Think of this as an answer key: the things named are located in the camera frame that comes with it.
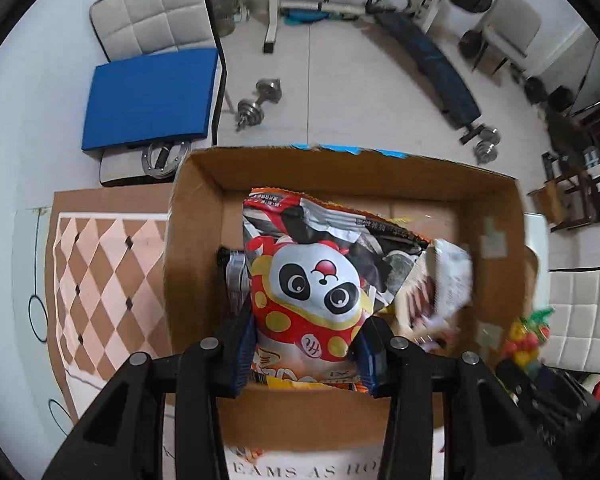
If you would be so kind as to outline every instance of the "cardboard box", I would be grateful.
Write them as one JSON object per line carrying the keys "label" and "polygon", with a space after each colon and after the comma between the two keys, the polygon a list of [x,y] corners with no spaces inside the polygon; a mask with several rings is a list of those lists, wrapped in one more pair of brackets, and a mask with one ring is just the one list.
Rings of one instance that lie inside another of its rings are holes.
{"label": "cardboard box", "polygon": [[[173,191],[164,291],[174,352],[211,335],[228,312],[216,251],[220,245],[242,248],[242,200],[253,187],[264,186],[403,218],[427,237],[465,246],[474,261],[474,294],[460,316],[454,352],[479,349],[478,323],[506,334],[523,313],[524,221],[514,179],[393,152],[212,148],[189,155]],[[485,350],[491,360],[500,344]],[[440,400],[435,401],[440,415]],[[271,390],[248,384],[238,399],[219,399],[218,409],[227,446],[350,449],[383,441],[389,400],[336,388]],[[441,423],[438,417],[436,425]]]}

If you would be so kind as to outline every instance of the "beige chair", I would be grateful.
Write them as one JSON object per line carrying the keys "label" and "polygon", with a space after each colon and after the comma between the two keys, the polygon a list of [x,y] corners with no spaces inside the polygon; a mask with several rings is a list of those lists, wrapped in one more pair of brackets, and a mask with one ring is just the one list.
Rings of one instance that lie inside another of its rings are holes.
{"label": "beige chair", "polygon": [[488,47],[502,55],[495,74],[508,60],[525,69],[526,49],[540,29],[542,20],[525,0],[496,0],[481,21],[482,45],[474,62],[476,69]]}

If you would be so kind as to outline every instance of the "brown and pink diamond pattern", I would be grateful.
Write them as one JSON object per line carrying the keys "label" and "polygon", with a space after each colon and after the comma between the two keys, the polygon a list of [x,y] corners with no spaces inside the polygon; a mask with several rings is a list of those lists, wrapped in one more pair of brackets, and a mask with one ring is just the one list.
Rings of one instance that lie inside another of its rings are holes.
{"label": "brown and pink diamond pattern", "polygon": [[66,365],[107,381],[136,351],[171,354],[162,293],[164,219],[60,214],[56,337]]}

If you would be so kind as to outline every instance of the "silver screw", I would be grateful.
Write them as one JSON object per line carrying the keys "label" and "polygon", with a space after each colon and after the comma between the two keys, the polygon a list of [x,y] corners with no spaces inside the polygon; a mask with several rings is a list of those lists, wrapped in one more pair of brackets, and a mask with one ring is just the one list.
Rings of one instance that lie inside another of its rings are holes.
{"label": "silver screw", "polygon": [[203,350],[213,350],[218,345],[219,341],[215,337],[205,337],[202,341],[200,341],[200,348]]}
{"label": "silver screw", "polygon": [[468,365],[477,365],[478,361],[480,361],[480,358],[475,352],[464,352],[462,354],[462,361],[464,361]]}
{"label": "silver screw", "polygon": [[409,340],[401,335],[398,335],[391,338],[390,344],[396,350],[404,350],[407,348],[407,346],[409,346]]}
{"label": "silver screw", "polygon": [[140,366],[146,362],[146,354],[144,352],[135,352],[131,354],[129,358],[129,363],[132,366]]}

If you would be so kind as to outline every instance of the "blue folder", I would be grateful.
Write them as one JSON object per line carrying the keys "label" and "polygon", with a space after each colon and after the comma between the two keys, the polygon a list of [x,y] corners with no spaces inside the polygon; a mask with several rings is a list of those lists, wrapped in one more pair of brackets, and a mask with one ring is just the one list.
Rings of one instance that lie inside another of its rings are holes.
{"label": "blue folder", "polygon": [[82,149],[205,138],[218,50],[193,48],[97,66]]}

